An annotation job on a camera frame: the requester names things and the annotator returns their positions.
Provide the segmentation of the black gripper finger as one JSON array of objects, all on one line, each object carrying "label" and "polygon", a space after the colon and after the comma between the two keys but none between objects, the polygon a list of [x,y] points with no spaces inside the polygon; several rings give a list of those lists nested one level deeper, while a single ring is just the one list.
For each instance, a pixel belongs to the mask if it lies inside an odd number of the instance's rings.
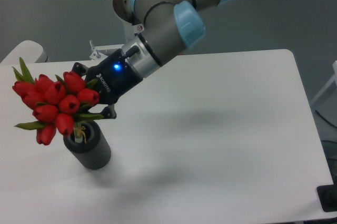
[{"label": "black gripper finger", "polygon": [[87,74],[88,67],[79,62],[75,62],[71,71],[83,77]]},{"label": "black gripper finger", "polygon": [[117,117],[114,104],[107,105],[99,113],[88,113],[88,115],[93,119],[116,119]]}]

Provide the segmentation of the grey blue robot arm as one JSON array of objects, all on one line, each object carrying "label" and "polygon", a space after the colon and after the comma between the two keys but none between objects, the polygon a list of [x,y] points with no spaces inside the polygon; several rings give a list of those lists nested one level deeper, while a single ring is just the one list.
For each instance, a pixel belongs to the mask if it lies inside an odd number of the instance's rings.
[{"label": "grey blue robot arm", "polygon": [[121,48],[101,48],[96,66],[75,63],[73,69],[93,84],[104,109],[91,119],[114,119],[118,99],[205,35],[199,11],[231,0],[127,0],[144,29]]}]

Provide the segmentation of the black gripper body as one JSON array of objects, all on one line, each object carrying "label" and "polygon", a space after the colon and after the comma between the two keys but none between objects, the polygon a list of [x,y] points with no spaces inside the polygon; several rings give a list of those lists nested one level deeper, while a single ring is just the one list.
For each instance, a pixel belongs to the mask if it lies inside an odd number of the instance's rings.
[{"label": "black gripper body", "polygon": [[86,81],[97,80],[94,90],[100,95],[99,104],[116,103],[123,94],[142,81],[126,61],[139,51],[139,48],[130,48],[127,52],[118,49],[98,65],[88,69]]}]

